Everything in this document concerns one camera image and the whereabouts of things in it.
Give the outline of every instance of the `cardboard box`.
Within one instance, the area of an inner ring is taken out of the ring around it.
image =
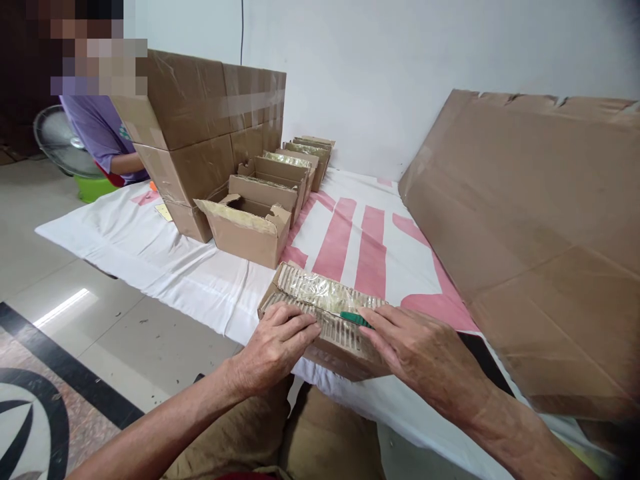
[[[290,155],[284,155],[282,153],[273,153],[273,152],[264,152],[262,156],[264,158],[268,158],[269,160],[276,160],[282,163],[288,163],[290,165],[297,165],[299,167],[306,167],[309,169],[307,186],[305,188],[305,196],[302,202],[302,205],[304,206],[304,204],[307,202],[307,199],[309,198],[309,194],[311,193],[311,184],[313,183],[313,179],[315,178],[315,170],[316,170],[316,167],[318,166],[317,161],[302,159],[302,158],[298,158]]]
[[[357,313],[358,307],[376,308],[386,303],[295,265],[281,263],[260,301],[258,317],[262,319],[267,308],[279,301],[297,305],[302,311],[313,314],[322,327],[320,336],[307,348],[305,358],[352,381],[390,375],[387,364],[360,333],[358,325],[340,318],[340,312],[332,310],[337,295],[329,299],[315,294],[327,289],[349,299],[348,305],[345,302],[341,306],[342,311]]]
[[[111,97],[134,143],[177,150],[282,118],[285,73],[156,50],[139,60],[146,94]]]
[[[283,118],[267,120],[263,128],[263,150],[276,151],[282,142],[282,122]]]
[[[182,235],[206,243],[213,238],[207,216],[198,208],[165,200],[173,223]]]
[[[305,193],[305,199],[303,202],[304,205],[309,199],[309,194],[311,194],[312,191],[318,191],[313,189],[313,185],[315,183],[316,176],[319,175],[318,165],[320,163],[320,158],[316,155],[307,155],[306,153],[300,153],[290,150],[277,149],[275,152],[280,155],[286,155],[288,157],[299,158],[311,162],[313,168],[311,169],[311,174],[309,175],[309,179],[307,180],[307,192]]]
[[[262,155],[264,151],[263,128],[265,127],[266,125],[258,125],[231,134],[235,170],[241,163]]]
[[[319,191],[320,184],[325,178],[327,172],[327,166],[329,165],[329,150],[320,147],[311,147],[309,145],[301,145],[300,143],[284,142],[282,144],[283,150],[291,152],[306,153],[307,155],[314,155],[318,157],[317,174],[311,184],[312,191]]]
[[[305,192],[309,169],[306,167],[298,167],[289,165],[275,160],[269,160],[264,157],[256,157],[250,159],[246,164],[238,167],[238,174],[246,177],[256,177],[261,180],[268,180],[285,187],[294,188],[297,192],[297,200],[295,210],[291,218],[291,224],[294,224],[300,215],[300,210],[304,204]]]
[[[297,189],[255,177],[230,176],[229,191],[263,205],[280,205],[289,213],[293,213],[298,202]]]
[[[249,192],[249,198],[236,193],[239,185]],[[229,194],[220,202],[196,200],[196,203],[206,214],[220,250],[276,268],[289,234],[291,214],[277,204],[264,203],[267,197],[262,190],[253,188],[256,186],[240,177],[232,177]]]
[[[134,146],[162,198],[180,205],[208,199],[236,170],[229,135],[174,151]]]
[[[399,183],[536,410],[640,413],[640,112],[454,90]]]
[[[318,143],[326,143],[326,144],[330,145],[331,147],[335,147],[335,140],[327,140],[327,139],[319,138],[319,137],[311,137],[309,135],[303,135],[300,138],[302,138],[302,140],[309,140],[309,141],[314,141],[314,142],[318,142]]]
[[[318,147],[318,148],[322,148],[325,150],[329,150],[329,158],[331,158],[331,154],[333,152],[333,144],[328,143],[326,141],[324,142],[318,142],[315,140],[309,140],[306,138],[302,138],[302,137],[294,137],[293,140],[291,140],[292,143],[297,143],[299,145],[308,145],[310,147]]]

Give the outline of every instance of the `white floor tile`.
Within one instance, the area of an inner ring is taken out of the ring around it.
[[[122,280],[74,260],[7,303],[77,357],[143,297]]]
[[[82,206],[77,192],[48,160],[0,167],[0,301],[75,259],[33,230]]]
[[[143,411],[212,372],[236,342],[196,320],[144,298],[79,360]]]

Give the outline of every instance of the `human hand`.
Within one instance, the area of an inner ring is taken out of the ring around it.
[[[456,331],[428,315],[384,305],[360,315],[360,327],[402,382],[457,425],[471,422],[497,388]]]
[[[268,390],[290,374],[320,330],[314,316],[294,305],[270,306],[247,346],[228,360],[229,381],[245,398]]]

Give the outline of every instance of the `khaki pants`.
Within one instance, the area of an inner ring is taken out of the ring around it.
[[[180,454],[163,478],[216,479],[258,470],[279,471],[281,478],[294,480],[384,480],[375,423],[308,383],[300,388],[287,419],[292,383],[289,375],[266,394],[222,415]]]

